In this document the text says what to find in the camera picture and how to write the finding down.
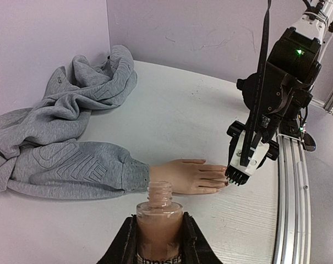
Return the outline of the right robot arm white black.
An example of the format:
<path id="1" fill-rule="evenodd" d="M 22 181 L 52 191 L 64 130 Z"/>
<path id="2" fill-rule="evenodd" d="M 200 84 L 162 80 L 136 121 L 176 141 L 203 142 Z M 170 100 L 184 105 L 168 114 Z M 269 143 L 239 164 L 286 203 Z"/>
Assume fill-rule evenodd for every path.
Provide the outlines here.
<path id="1" fill-rule="evenodd" d="M 256 169 L 266 159 L 275 160 L 279 146 L 275 133 L 299 138 L 305 117 L 300 112 L 312 99 L 312 88 L 321 70 L 325 36 L 333 32 L 333 1 L 305 2 L 301 18 L 285 30 L 269 48 L 269 17 L 264 18 L 263 36 L 255 73 L 238 79 L 250 111 L 245 123 L 234 122 L 227 133 L 232 138 L 229 169 Z"/>

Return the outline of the nail polish bottle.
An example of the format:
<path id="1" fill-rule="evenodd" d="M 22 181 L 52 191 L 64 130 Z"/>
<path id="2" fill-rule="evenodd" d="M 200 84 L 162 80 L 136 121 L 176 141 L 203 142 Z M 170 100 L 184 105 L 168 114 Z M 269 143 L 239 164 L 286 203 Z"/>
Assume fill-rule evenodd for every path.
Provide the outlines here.
<path id="1" fill-rule="evenodd" d="M 167 181 L 151 181 L 137 205 L 137 263 L 181 263 L 183 206 L 172 201 Z"/>

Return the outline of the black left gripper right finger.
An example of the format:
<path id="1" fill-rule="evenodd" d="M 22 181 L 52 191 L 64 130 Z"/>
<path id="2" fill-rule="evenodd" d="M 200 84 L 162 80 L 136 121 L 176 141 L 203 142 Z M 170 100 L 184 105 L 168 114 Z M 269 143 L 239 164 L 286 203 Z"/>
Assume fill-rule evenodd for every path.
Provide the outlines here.
<path id="1" fill-rule="evenodd" d="M 183 214 L 181 238 L 181 263 L 222 264 L 204 237 L 195 219 L 188 212 Z"/>

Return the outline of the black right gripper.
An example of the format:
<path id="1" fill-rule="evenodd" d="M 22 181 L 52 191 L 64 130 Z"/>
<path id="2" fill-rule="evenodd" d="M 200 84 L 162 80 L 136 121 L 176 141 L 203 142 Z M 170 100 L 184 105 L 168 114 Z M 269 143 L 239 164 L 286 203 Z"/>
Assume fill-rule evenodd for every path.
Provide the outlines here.
<path id="1" fill-rule="evenodd" d="M 245 131 L 245 125 L 239 121 L 234 121 L 228 128 L 227 135 L 229 135 L 232 139 L 234 136 L 238 136 L 243 130 Z M 251 142 L 249 142 L 249 145 L 245 145 L 246 141 L 244 139 L 244 146 L 242 148 L 242 154 L 244 154 L 244 156 L 241 158 L 241 165 L 245 166 L 248 163 L 247 158 L 249 157 L 249 149 L 250 149 L 250 147 L 256 148 L 259 141 L 262 142 L 262 138 L 259 137 L 259 134 L 256 134 L 256 133 L 253 134 L 253 139 L 251 140 Z M 262 160 L 259 168 L 264 164 L 266 159 L 275 161 L 279 156 L 278 143 L 275 142 L 274 140 L 270 140 L 267 143 L 269 144 L 269 150 L 268 150 L 265 158 Z"/>

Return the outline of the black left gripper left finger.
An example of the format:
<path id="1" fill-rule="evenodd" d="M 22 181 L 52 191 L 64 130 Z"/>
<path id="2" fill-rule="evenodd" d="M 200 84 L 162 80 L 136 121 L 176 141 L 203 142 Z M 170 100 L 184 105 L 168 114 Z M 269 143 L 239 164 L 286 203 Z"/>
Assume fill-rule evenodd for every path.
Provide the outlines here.
<path id="1" fill-rule="evenodd" d="M 137 263 L 137 216 L 127 217 L 97 264 Z"/>

